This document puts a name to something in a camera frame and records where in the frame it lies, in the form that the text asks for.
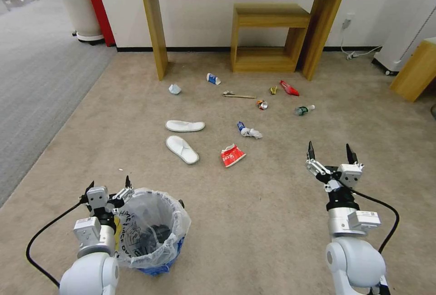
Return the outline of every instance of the wooden stick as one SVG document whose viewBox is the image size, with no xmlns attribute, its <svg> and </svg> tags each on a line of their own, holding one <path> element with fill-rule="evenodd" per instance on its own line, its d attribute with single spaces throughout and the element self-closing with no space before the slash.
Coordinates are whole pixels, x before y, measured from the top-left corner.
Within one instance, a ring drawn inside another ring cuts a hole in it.
<svg viewBox="0 0 436 295">
<path fill-rule="evenodd" d="M 227 98 L 256 98 L 252 95 L 234 95 L 234 94 L 223 94 Z"/>
</svg>

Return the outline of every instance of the plastic bag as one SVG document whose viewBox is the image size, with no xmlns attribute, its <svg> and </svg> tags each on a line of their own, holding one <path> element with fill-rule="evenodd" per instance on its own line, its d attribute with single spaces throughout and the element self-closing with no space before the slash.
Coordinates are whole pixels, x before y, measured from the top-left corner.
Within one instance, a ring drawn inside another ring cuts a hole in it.
<svg viewBox="0 0 436 295">
<path fill-rule="evenodd" d="M 118 216 L 116 257 L 120 266 L 150 275 L 169 272 L 191 225 L 179 201 L 165 192 L 138 188 Z"/>
</svg>

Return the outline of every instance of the white slipper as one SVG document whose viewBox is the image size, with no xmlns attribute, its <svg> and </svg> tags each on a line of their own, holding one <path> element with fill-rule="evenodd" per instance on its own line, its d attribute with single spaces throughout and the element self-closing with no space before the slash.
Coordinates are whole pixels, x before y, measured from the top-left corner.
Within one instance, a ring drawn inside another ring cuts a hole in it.
<svg viewBox="0 0 436 295">
<path fill-rule="evenodd" d="M 183 161 L 187 164 L 196 163 L 200 157 L 197 152 L 195 152 L 189 144 L 181 137 L 171 135 L 165 141 L 167 147 L 177 154 Z"/>
<path fill-rule="evenodd" d="M 165 123 L 165 127 L 172 132 L 197 132 L 204 128 L 204 122 L 184 122 L 181 120 L 169 120 Z"/>
</svg>

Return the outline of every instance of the electrical cable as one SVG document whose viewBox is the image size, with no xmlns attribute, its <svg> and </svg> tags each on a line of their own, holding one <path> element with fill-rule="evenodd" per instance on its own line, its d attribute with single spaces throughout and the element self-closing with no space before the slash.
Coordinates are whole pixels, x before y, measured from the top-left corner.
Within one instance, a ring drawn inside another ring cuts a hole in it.
<svg viewBox="0 0 436 295">
<path fill-rule="evenodd" d="M 79 205 L 81 204 L 81 202 L 75 204 L 74 206 L 72 206 L 70 209 L 68 209 L 67 211 L 65 211 L 64 213 L 62 213 L 60 216 L 57 216 L 55 219 L 53 219 L 52 221 L 50 221 L 47 225 L 45 225 L 44 227 L 42 227 L 30 240 L 30 242 L 27 244 L 27 249 L 26 249 L 26 258 L 27 260 L 30 262 L 31 265 L 33 265 L 36 269 L 38 269 L 43 275 L 45 275 L 48 279 L 51 280 L 51 282 L 53 282 L 53 284 L 56 285 L 57 288 L 59 288 L 59 282 L 47 271 L 45 271 L 39 264 L 37 264 L 31 257 L 30 257 L 30 247 L 32 246 L 33 242 L 35 241 L 35 239 L 44 231 L 46 230 L 48 227 L 50 227 L 51 225 L 53 225 L 55 222 L 57 222 L 59 219 L 61 219 L 63 216 L 66 216 L 67 214 L 69 214 L 71 211 L 73 211 L 75 208 L 77 208 Z"/>
<path fill-rule="evenodd" d="M 385 240 L 382 242 L 382 244 L 380 245 L 380 248 L 378 249 L 378 252 L 381 254 L 381 253 L 383 252 L 383 249 L 385 248 L 386 244 L 388 243 L 388 241 L 391 239 L 392 235 L 394 234 L 396 228 L 398 227 L 398 224 L 400 223 L 400 214 L 398 213 L 398 211 L 397 211 L 393 206 L 390 206 L 389 204 L 387 204 L 387 203 L 385 203 L 385 202 L 383 202 L 383 201 L 377 200 L 376 198 L 373 198 L 373 197 L 371 197 L 371 196 L 369 196 L 369 195 L 365 195 L 365 194 L 363 194 L 363 193 L 360 193 L 360 192 L 358 192 L 358 191 L 355 191 L 355 190 L 349 188 L 347 185 L 345 185 L 345 184 L 344 184 L 343 182 L 341 182 L 339 179 L 336 179 L 336 178 L 335 178 L 335 180 L 336 180 L 338 183 L 340 183 L 343 187 L 345 187 L 346 189 L 348 189 L 349 191 L 351 191 L 352 193 L 355 193 L 355 194 L 357 194 L 357 195 L 359 195 L 359 196 L 361 196 L 361 197 L 363 197 L 363 198 L 365 198 L 365 199 L 367 199 L 367 200 L 370 200 L 370 201 L 373 201 L 373 202 L 375 202 L 375 203 L 381 204 L 381 205 L 383 205 L 384 207 L 387 207 L 387 208 L 388 208 L 389 210 L 391 210 L 392 212 L 394 212 L 394 214 L 395 214 L 395 222 L 394 222 L 394 224 L 393 224 L 393 226 L 392 226 L 392 228 L 391 228 L 391 231 L 387 234 Z"/>
<path fill-rule="evenodd" d="M 372 49 L 372 50 L 370 50 L 370 51 L 368 51 L 368 52 L 366 52 L 366 53 L 364 53 L 364 54 L 353 54 L 352 57 L 355 58 L 355 57 L 360 57 L 360 56 L 363 56 L 363 55 L 370 54 L 372 51 L 375 51 L 375 50 L 381 48 L 382 46 L 383 46 L 383 45 L 380 45 L 380 46 L 378 46 L 378 47 L 375 47 L 374 49 Z"/>
<path fill-rule="evenodd" d="M 369 50 L 368 52 L 365 52 L 365 53 L 362 53 L 362 54 L 356 54 L 355 51 L 347 52 L 347 51 L 344 50 L 344 48 L 343 48 L 344 40 L 345 40 L 345 35 L 342 36 L 342 41 L 341 41 L 341 51 L 347 55 L 347 60 L 350 60 L 350 59 L 353 59 L 353 58 L 357 58 L 357 57 L 361 57 L 361 56 L 364 56 L 364 55 L 370 54 L 371 52 L 373 52 L 373 51 L 375 51 L 375 50 L 377 50 L 377 49 L 383 47 L 382 45 L 380 45 L 380 46 L 378 46 L 378 47 L 375 47 L 375 48 Z"/>
<path fill-rule="evenodd" d="M 350 57 L 350 56 L 353 56 L 354 51 L 348 53 L 347 51 L 344 50 L 344 48 L 342 47 L 342 44 L 344 43 L 344 39 L 345 39 L 345 35 L 342 36 L 341 51 L 347 55 L 347 58 L 349 57 L 351 59 L 352 57 Z"/>
</svg>

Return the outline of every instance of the white planter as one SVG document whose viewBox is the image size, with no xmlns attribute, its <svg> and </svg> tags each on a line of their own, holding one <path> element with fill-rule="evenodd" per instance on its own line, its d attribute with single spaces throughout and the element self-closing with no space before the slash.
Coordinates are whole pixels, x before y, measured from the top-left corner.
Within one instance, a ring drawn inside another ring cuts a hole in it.
<svg viewBox="0 0 436 295">
<path fill-rule="evenodd" d="M 100 25 L 95 16 L 91 0 L 61 0 L 68 12 L 69 19 L 82 41 L 103 39 Z"/>
</svg>

